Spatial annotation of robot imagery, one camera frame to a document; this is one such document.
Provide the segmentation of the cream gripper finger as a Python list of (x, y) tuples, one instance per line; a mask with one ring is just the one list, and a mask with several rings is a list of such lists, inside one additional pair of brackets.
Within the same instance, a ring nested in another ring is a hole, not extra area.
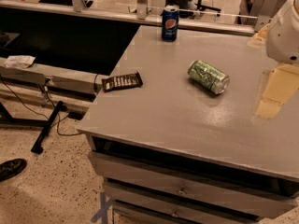
[(298, 90), (299, 67), (281, 63), (270, 72), (255, 115), (261, 119), (274, 118)]
[(268, 29), (269, 24), (266, 24), (248, 40), (247, 45), (253, 48), (263, 48), (266, 45)]

